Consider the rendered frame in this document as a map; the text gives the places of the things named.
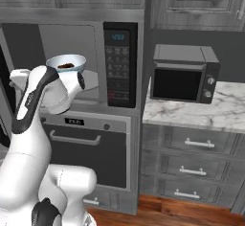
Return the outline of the grey glass turntable plate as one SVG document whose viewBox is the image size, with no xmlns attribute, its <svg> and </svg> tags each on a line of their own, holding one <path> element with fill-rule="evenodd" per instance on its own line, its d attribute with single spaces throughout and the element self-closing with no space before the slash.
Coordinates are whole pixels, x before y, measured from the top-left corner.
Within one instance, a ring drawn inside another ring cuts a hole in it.
<svg viewBox="0 0 245 226">
<path fill-rule="evenodd" d="M 95 89 L 99 86 L 98 74 L 95 72 L 88 70 L 84 70 L 82 73 L 76 72 L 76 77 L 75 91 L 77 93 Z"/>
</svg>

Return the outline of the black toaster oven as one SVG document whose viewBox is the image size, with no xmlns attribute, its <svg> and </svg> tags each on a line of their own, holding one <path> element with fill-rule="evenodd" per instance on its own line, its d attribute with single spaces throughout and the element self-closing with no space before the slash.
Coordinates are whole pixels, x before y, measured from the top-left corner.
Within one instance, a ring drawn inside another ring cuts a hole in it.
<svg viewBox="0 0 245 226">
<path fill-rule="evenodd" d="M 219 70 L 212 47 L 157 44 L 150 98 L 211 104 Z"/>
</svg>

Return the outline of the grey drawer under oven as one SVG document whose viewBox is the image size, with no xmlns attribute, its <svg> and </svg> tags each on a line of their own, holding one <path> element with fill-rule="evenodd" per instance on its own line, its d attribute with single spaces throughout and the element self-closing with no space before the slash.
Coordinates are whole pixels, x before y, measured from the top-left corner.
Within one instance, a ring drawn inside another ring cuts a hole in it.
<svg viewBox="0 0 245 226">
<path fill-rule="evenodd" d="M 92 193 L 86 195 L 83 199 L 93 200 L 95 197 L 97 197 L 98 201 L 100 202 L 98 206 L 87 203 L 85 204 L 90 206 L 103 207 L 107 209 L 119 208 L 118 195 L 113 191 L 106 191 L 102 190 L 101 188 L 96 188 Z"/>
</svg>

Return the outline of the built-in grey microwave oven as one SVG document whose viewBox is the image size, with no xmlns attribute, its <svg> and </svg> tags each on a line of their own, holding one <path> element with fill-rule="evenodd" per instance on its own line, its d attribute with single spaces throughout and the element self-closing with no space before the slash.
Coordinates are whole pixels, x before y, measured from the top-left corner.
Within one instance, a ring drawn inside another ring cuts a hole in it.
<svg viewBox="0 0 245 226">
<path fill-rule="evenodd" d="M 84 70 L 98 74 L 99 86 L 82 91 L 72 107 L 136 106 L 138 25 L 131 22 L 81 24 L 4 23 L 3 35 L 15 69 L 33 69 L 60 55 L 86 58 Z"/>
</svg>

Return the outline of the black microwave door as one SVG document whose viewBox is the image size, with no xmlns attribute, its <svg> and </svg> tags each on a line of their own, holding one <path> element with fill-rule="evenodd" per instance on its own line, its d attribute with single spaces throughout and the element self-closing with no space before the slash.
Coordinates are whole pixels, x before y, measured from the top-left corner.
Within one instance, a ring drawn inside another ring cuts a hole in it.
<svg viewBox="0 0 245 226">
<path fill-rule="evenodd" d="M 10 82 L 10 71 L 0 47 L 0 144 L 6 148 L 10 147 L 11 121 L 16 109 L 15 91 Z"/>
</svg>

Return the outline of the pale blue bowl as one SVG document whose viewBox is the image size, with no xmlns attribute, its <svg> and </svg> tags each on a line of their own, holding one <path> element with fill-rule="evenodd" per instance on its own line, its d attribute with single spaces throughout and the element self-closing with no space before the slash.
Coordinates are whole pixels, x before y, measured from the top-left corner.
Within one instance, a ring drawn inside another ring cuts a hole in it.
<svg viewBox="0 0 245 226">
<path fill-rule="evenodd" d="M 58 65 L 65 63 L 73 63 L 75 67 L 70 69 L 57 69 Z M 55 68 L 59 73 L 69 71 L 83 72 L 86 65 L 86 58 L 81 55 L 54 56 L 47 60 L 46 65 Z"/>
</svg>

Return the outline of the grey drawer front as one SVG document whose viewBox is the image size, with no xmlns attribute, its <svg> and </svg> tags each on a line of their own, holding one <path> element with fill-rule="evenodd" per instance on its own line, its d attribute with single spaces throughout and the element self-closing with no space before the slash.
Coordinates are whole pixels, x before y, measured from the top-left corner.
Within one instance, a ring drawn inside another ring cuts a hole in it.
<svg viewBox="0 0 245 226">
<path fill-rule="evenodd" d="M 182 150 L 204 151 L 222 153 L 225 149 L 228 133 L 220 131 L 211 131 L 205 129 L 183 128 L 183 127 L 168 127 L 165 131 L 163 147 L 178 148 Z M 192 141 L 205 143 L 211 140 L 215 144 L 214 148 L 188 146 L 184 142 L 187 138 Z"/>
<path fill-rule="evenodd" d="M 179 171 L 181 166 L 188 170 L 203 169 L 207 173 L 206 176 L 182 173 Z M 224 166 L 218 161 L 205 160 L 200 158 L 188 158 L 176 155 L 162 155 L 160 158 L 160 165 L 158 171 L 160 173 L 167 173 L 173 175 L 182 175 L 187 177 L 197 177 L 204 179 L 214 179 L 219 174 L 219 169 Z"/>
<path fill-rule="evenodd" d="M 180 192 L 186 193 L 197 192 L 197 194 L 200 195 L 200 199 L 191 199 L 182 196 L 176 196 L 174 195 L 176 189 L 179 189 Z M 159 178 L 157 180 L 157 193 L 159 195 L 172 197 L 175 199 L 183 199 L 197 202 L 212 202 L 216 190 L 216 185 L 195 182 L 194 180 L 169 178 Z"/>
</svg>

